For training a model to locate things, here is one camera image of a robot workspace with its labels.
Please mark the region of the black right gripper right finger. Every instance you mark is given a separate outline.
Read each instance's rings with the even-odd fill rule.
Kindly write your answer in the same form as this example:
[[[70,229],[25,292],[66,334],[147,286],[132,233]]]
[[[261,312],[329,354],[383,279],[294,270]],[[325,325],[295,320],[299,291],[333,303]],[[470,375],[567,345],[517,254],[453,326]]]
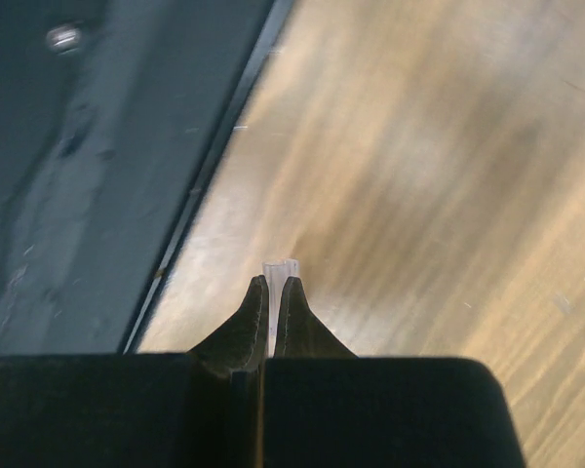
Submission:
[[[265,465],[337,467],[353,439],[341,388],[356,358],[312,312],[302,282],[286,280],[274,353],[265,368]]]

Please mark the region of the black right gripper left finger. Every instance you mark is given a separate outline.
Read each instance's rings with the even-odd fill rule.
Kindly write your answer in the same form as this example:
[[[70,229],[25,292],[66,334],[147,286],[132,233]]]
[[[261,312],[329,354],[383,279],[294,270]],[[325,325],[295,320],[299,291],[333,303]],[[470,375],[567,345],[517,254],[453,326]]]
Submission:
[[[251,278],[238,310],[188,354],[218,385],[215,450],[220,467],[255,467],[260,459],[262,368],[267,355],[269,289]]]

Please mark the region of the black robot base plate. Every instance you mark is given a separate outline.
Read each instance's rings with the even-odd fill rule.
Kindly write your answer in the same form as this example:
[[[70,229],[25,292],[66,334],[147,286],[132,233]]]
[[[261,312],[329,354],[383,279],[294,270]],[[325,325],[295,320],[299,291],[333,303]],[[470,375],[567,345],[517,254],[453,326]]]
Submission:
[[[0,356],[137,349],[289,1],[0,1]]]

